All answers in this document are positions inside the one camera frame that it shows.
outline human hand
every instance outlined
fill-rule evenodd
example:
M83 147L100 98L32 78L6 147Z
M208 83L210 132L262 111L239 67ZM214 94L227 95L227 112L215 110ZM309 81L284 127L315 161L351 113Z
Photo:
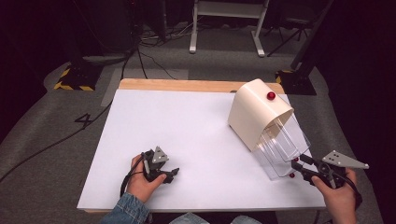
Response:
M354 171L346 168L346 177L356 185L356 174ZM312 176L312 181L323 194L324 202L332 215L333 223L356 223L355 191L348 183L345 183L339 189L331 189L317 176Z
M140 159L141 155L138 155L132 159L132 165L134 166L135 163ZM166 178L166 175L159 175L155 180L152 182L148 182L147 179L143 175L143 161L139 162L132 173L132 176L128 182L128 187L126 191L130 194L133 194L138 200L142 203L145 203L149 200L152 192L156 188L158 188Z

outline white tabletop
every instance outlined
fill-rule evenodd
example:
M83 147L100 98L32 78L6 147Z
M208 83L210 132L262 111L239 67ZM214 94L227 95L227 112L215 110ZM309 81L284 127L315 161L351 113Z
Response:
M132 157L156 146L170 158L162 170L180 171L147 202L153 212L323 208L322 195L300 174L268 178L227 123L233 96L117 90L78 209L112 209Z

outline red knob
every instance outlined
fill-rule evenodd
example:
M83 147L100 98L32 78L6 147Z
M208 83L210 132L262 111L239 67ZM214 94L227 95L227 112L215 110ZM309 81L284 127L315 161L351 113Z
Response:
M275 93L273 91L268 92L267 94L267 99L268 100L274 100L276 97Z

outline sleeve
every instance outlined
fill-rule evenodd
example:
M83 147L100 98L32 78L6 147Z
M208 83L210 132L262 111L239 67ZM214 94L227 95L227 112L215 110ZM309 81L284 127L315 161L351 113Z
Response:
M114 209L102 218L101 224L109 223L144 223L149 216L149 209L134 195L124 193Z

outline gray carpet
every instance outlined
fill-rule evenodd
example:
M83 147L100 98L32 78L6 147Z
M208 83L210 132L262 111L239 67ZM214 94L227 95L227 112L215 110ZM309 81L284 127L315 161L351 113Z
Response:
M300 42L292 40L273 57L259 58L250 35L252 29L204 30L198 34L195 54L189 54L188 35L161 47L141 47L140 50L165 69L181 71L178 78L230 81L261 78L275 82L275 71L290 69L304 38ZM280 43L278 32L261 36L261 40L267 52ZM146 69L155 71L154 77L167 76L150 58L142 56L142 60ZM41 148L79 129L81 124L75 123L75 119L86 113L96 117L103 111L103 105L111 100L122 63L104 68L96 91L54 90L53 86L66 66L60 66L47 76L44 84L48 93L21 118L0 146L0 175ZM138 69L140 62L135 54L126 66L126 76L133 76ZM291 95L290 102L311 142L312 154L320 158L336 149L354 157L333 113L325 81L318 70L314 70L310 78L318 95ZM103 214L87 214L78 211L76 206L106 115L107 112L86 130L29 160L0 184L1 223L97 223L100 220ZM382 223L371 183L363 171L357 173L358 188L363 196L363 204L358 210L359 222ZM281 224L312 223L315 214L315 210L276 211ZM322 211L319 223L329 217Z

